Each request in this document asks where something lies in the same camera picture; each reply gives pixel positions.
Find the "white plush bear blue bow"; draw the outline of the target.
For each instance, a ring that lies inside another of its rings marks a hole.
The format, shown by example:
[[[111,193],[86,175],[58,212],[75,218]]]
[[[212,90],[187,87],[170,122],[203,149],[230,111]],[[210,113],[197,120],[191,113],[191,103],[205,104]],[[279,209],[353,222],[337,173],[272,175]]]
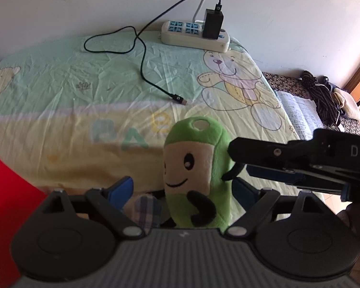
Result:
[[[131,219],[146,233],[161,225],[162,202],[152,194],[140,194],[132,199]]]

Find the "green bean plush toy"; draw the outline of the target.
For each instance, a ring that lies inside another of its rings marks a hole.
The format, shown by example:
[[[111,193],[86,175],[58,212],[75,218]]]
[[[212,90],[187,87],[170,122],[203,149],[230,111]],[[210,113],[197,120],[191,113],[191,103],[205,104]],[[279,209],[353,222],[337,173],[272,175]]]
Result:
[[[176,227],[218,228],[231,218],[231,183],[223,175],[231,169],[231,138],[215,119],[197,116],[177,122],[163,148],[164,191]]]

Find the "red cardboard box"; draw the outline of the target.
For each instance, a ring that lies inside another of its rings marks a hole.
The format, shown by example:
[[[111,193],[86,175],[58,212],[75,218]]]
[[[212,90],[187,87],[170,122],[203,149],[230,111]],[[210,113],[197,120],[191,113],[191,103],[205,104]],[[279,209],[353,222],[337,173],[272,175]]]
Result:
[[[20,278],[10,253],[12,239],[46,197],[0,160],[0,287]]]

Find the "cartoon bear bed sheet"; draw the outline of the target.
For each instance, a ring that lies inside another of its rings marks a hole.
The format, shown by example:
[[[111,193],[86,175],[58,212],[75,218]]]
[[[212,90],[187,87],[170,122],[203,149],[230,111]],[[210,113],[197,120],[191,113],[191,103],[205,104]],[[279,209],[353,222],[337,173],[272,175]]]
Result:
[[[232,138],[299,136],[247,50],[168,46],[157,32],[34,46],[0,61],[0,159],[34,186],[80,194],[129,175],[162,189],[162,149],[185,118],[219,121]]]

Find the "black charger adapter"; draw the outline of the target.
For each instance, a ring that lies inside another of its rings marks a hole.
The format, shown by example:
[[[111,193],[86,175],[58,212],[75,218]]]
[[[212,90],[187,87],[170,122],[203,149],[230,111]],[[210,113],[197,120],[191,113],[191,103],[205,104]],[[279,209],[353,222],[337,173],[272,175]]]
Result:
[[[214,9],[207,8],[204,16],[204,28],[202,30],[202,37],[211,40],[217,40],[220,35],[220,30],[224,21],[222,13],[222,5],[216,4]]]

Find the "white power strip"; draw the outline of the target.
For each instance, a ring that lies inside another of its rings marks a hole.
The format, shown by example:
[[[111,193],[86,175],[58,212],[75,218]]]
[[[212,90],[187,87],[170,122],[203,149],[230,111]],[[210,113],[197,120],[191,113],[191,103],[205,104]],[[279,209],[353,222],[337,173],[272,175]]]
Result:
[[[203,49],[226,53],[230,37],[221,29],[217,39],[202,37],[204,26],[201,22],[167,21],[161,27],[161,42],[170,46]]]

